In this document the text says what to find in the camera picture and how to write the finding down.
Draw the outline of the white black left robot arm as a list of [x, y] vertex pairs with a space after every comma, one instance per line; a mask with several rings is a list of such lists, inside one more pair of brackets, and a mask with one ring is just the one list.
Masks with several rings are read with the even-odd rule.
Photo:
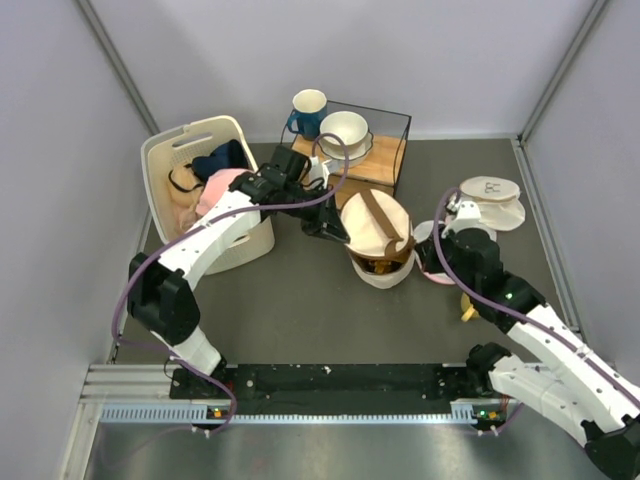
[[220, 394], [227, 382], [225, 359], [200, 327], [194, 296], [211, 265], [276, 212], [299, 219], [308, 236], [342, 244], [350, 241], [334, 199], [335, 188], [325, 181], [312, 188], [303, 184], [312, 164], [309, 157], [278, 146], [257, 171], [238, 175], [185, 234], [130, 262], [123, 296], [128, 314], [194, 369], [192, 384], [205, 396]]

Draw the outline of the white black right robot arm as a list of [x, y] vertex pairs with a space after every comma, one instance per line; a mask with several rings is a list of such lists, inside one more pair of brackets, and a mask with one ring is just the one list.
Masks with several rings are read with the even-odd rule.
[[424, 271], [446, 274], [464, 292], [468, 315], [497, 327], [544, 366], [528, 367], [495, 343], [478, 346], [467, 359], [469, 388], [510, 396], [553, 422], [608, 478], [638, 478], [638, 385], [574, 334], [525, 279], [505, 270], [486, 231], [436, 225], [417, 252]]

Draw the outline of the mustard yellow bra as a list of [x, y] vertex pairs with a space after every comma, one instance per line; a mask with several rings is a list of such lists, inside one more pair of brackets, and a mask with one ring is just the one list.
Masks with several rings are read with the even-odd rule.
[[370, 274], [387, 275], [398, 269], [399, 263], [386, 259], [364, 259], [362, 268]]

